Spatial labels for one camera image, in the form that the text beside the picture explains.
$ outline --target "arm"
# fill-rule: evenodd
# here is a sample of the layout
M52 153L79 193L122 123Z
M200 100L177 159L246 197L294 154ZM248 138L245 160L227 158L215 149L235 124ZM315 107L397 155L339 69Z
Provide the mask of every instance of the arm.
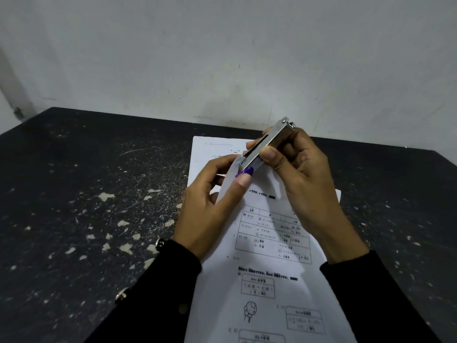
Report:
M247 149L255 142L248 142ZM322 247L328 262L321 271L358 342L397 337L437 341L377 254L369 252L346 218L327 157L306 132L297 128L282 148L264 147L260 157L282 179L302 226Z
M237 176L216 202L215 185L237 155L211 160L186 189L173 241L163 246L152 265L129 290L127 297L89 336L87 342L110 340L182 342L200 261L210 251L232 210L251 184L251 176Z

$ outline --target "silver stapler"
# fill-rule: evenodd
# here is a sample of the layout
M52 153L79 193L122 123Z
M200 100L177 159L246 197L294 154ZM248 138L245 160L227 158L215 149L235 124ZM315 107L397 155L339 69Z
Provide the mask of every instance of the silver stapler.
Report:
M243 172L249 167L253 168L253 171L257 170L263 160L259 157L260 150L269 145L274 148L278 148L294 131L295 124L289 121L288 117L284 117L268 131L259 142L255 144L245 155L245 159L239 165L239 172Z

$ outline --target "black jacket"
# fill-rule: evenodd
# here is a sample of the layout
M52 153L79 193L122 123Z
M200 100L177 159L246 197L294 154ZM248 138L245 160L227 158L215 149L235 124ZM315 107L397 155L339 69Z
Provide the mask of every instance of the black jacket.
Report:
M87 342L182 342L197 276L195 255L168 241ZM320 270L361 342L439 342L376 252Z

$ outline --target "fingernail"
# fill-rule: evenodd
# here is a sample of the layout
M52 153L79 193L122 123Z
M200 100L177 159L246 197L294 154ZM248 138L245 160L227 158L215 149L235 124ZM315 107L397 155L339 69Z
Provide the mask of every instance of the fingernail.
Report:
M249 174L250 176L254 174L254 168L253 167L246 167L243 171L241 171L240 173L238 173L235 178L237 178L241 173L247 173Z
M260 150L259 155L262 159L269 161L269 160L273 160L276 154L275 154L274 150L271 149L271 147L265 146Z
M243 188L247 189L252 182L252 176L248 173L240 173L234 180L236 183L240 184Z

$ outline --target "black tabletop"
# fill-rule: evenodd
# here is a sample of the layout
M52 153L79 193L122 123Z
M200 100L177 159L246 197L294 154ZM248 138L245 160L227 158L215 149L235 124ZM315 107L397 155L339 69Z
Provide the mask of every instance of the black tabletop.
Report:
M62 108L1 135L1 340L86 338L154 257L149 245L172 236L192 137L259 135ZM429 150L314 140L357 231L454 342L457 167Z

